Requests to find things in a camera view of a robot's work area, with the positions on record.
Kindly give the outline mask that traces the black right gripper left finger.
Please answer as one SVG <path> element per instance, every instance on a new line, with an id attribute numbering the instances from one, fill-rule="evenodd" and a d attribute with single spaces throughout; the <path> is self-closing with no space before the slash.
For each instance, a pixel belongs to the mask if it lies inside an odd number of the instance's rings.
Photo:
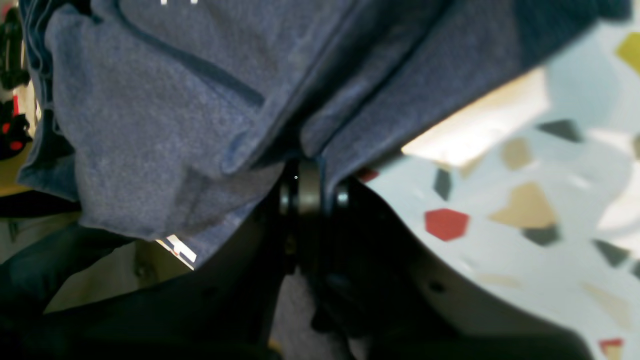
<path id="1" fill-rule="evenodd" d="M 3 360 L 279 360 L 269 347 L 282 280 L 295 271 L 288 226 L 297 176 L 201 267 L 153 287 L 46 314 L 3 332 Z"/>

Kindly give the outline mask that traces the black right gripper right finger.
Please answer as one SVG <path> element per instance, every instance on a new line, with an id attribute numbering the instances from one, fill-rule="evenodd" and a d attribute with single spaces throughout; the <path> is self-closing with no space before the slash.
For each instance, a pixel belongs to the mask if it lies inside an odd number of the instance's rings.
<path id="1" fill-rule="evenodd" d="M 300 258 L 317 316 L 368 360 L 590 360 L 574 332 L 501 300 L 422 244 L 396 210 L 348 178 L 323 205 L 300 164 Z"/>

